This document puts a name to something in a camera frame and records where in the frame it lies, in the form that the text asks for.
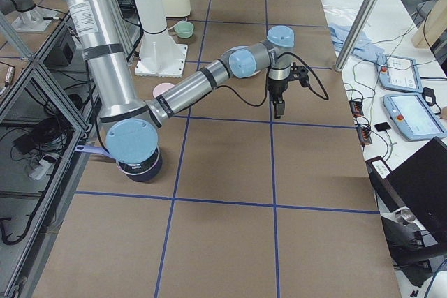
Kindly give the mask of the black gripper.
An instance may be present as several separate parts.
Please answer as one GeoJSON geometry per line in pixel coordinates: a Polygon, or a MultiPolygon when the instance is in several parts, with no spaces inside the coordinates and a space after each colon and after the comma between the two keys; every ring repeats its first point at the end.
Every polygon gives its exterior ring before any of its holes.
{"type": "Polygon", "coordinates": [[[274,108],[274,118],[280,119],[284,116],[286,104],[284,102],[283,93],[288,88],[288,79],[274,80],[268,78],[268,92],[270,101],[274,108]]]}

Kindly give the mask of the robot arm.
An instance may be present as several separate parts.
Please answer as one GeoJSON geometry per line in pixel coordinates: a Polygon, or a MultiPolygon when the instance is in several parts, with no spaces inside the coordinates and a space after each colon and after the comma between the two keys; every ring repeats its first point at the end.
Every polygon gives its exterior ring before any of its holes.
{"type": "Polygon", "coordinates": [[[143,101],[135,91],[108,0],[64,1],[104,106],[100,119],[107,129],[105,146],[118,163],[148,161],[157,150],[162,123],[226,80],[251,77],[263,69],[273,71],[274,82],[288,75],[285,56],[294,45],[294,33],[287,26],[275,26],[264,41],[231,49],[154,99],[143,101]]]}

